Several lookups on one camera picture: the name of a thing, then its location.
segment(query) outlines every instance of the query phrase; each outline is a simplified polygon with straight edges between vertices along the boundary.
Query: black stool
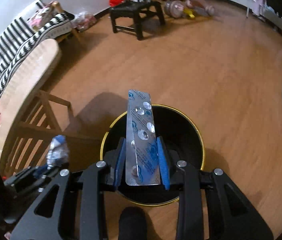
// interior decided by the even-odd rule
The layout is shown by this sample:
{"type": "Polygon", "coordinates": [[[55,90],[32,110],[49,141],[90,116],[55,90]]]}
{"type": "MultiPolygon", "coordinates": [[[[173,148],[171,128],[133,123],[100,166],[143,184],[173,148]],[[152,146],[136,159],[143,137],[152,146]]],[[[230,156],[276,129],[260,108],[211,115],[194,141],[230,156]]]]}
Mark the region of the black stool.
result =
{"type": "Polygon", "coordinates": [[[160,20],[160,24],[165,25],[161,3],[151,0],[138,0],[137,2],[125,0],[123,3],[110,9],[113,32],[117,33],[118,29],[135,32],[139,41],[143,40],[142,22],[156,15],[160,20]],[[155,7],[155,12],[150,11],[149,8],[151,6],[155,7]],[[132,18],[134,28],[116,25],[115,20],[120,17],[132,18]]]}

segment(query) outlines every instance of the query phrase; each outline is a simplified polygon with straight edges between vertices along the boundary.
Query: silver blister pack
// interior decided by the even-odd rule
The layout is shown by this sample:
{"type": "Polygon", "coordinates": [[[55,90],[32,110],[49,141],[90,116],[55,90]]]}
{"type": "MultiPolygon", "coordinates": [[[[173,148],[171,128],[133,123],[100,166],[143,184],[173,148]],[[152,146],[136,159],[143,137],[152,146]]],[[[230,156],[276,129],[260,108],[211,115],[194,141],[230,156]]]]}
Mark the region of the silver blister pack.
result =
{"type": "Polygon", "coordinates": [[[129,90],[125,181],[130,186],[160,184],[150,95],[129,90]]]}

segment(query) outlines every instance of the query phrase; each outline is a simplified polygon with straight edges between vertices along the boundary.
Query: metal bolt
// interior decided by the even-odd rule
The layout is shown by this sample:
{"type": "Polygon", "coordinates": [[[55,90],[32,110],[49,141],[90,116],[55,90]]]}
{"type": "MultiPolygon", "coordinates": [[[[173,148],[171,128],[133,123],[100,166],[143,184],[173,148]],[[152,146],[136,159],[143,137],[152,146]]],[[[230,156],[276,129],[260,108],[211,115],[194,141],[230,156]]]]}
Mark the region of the metal bolt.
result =
{"type": "Polygon", "coordinates": [[[62,177],[68,176],[69,173],[70,173],[70,172],[69,172],[69,170],[67,170],[67,169],[64,169],[64,170],[60,171],[60,175],[61,175],[62,177]]]}
{"type": "Polygon", "coordinates": [[[186,166],[186,161],[178,161],[177,163],[176,163],[179,167],[185,167],[186,166]]]}
{"type": "Polygon", "coordinates": [[[223,170],[222,170],[222,169],[219,169],[219,168],[216,168],[216,169],[214,170],[214,174],[220,176],[220,175],[223,174],[223,170]]]}
{"type": "Polygon", "coordinates": [[[106,162],[105,162],[105,161],[98,161],[98,162],[97,162],[97,167],[98,167],[98,168],[103,168],[105,165],[106,165],[106,162]]]}

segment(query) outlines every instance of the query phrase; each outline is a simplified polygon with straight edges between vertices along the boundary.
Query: toy wheel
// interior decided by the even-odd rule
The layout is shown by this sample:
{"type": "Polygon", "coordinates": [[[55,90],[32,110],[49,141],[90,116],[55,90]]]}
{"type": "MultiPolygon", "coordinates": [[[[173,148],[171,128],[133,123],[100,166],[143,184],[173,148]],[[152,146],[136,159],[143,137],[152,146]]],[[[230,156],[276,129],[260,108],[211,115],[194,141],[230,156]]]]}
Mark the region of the toy wheel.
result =
{"type": "Polygon", "coordinates": [[[183,17],[183,9],[184,8],[183,3],[180,0],[175,0],[170,5],[170,15],[171,17],[175,19],[179,19],[183,17]]]}
{"type": "Polygon", "coordinates": [[[165,13],[167,16],[170,16],[170,17],[172,17],[171,14],[170,14],[170,6],[171,6],[171,3],[172,3],[171,0],[167,0],[167,1],[165,2],[165,5],[164,5],[164,13],[165,13]]]}

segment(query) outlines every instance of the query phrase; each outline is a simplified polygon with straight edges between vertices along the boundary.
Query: plastic bag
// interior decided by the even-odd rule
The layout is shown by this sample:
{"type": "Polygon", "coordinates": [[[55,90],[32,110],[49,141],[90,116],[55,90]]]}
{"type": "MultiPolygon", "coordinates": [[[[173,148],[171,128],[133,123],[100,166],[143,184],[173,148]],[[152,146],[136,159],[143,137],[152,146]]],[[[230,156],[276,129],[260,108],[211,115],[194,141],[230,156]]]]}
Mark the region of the plastic bag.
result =
{"type": "Polygon", "coordinates": [[[97,22],[97,19],[88,12],[81,12],[74,16],[71,21],[72,28],[76,28],[79,32],[85,31],[92,27],[97,22]]]}
{"type": "Polygon", "coordinates": [[[46,158],[48,170],[51,169],[53,166],[60,167],[62,164],[68,162],[69,149],[65,141],[65,136],[57,135],[53,137],[46,158]]]}

